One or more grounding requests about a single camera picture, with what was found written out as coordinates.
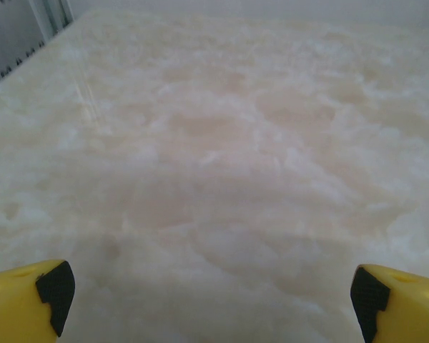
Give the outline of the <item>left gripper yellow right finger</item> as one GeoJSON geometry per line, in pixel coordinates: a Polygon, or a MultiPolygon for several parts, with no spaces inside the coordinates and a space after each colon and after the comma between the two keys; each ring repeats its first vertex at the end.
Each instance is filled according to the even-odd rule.
{"type": "Polygon", "coordinates": [[[350,298],[364,342],[429,342],[429,278],[361,264],[350,298]]]}

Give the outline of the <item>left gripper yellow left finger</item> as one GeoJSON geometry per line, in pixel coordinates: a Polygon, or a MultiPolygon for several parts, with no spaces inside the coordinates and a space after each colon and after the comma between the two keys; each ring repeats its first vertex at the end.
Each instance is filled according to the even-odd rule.
{"type": "Polygon", "coordinates": [[[0,342],[52,343],[74,298],[68,261],[50,259],[0,272],[0,342]]]}

